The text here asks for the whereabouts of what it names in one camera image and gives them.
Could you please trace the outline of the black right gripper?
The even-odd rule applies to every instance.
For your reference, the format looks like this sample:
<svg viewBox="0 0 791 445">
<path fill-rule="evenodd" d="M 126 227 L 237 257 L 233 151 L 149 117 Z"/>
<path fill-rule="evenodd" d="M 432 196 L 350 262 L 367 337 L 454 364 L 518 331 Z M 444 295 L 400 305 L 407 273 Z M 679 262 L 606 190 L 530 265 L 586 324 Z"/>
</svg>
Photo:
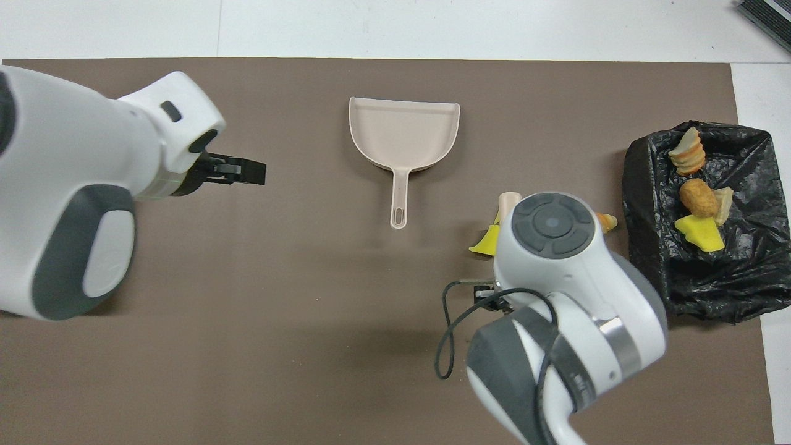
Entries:
<svg viewBox="0 0 791 445">
<path fill-rule="evenodd" d="M 509 303 L 498 295 L 498 289 L 489 284 L 475 285 L 475 305 L 480 308 L 508 308 Z"/>
</svg>

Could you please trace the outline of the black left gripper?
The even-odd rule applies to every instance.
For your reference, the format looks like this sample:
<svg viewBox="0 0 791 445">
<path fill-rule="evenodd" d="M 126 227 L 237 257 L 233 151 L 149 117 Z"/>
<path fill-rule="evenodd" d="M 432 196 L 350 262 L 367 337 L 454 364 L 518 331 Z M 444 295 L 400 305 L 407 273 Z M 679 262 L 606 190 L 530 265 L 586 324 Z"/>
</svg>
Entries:
<svg viewBox="0 0 791 445">
<path fill-rule="evenodd" d="M 225 185 L 234 183 L 266 185 L 266 164 L 245 158 L 201 154 L 195 164 L 187 170 L 180 186 L 170 196 L 189 195 L 210 179 L 214 179 L 214 183 Z"/>
</svg>

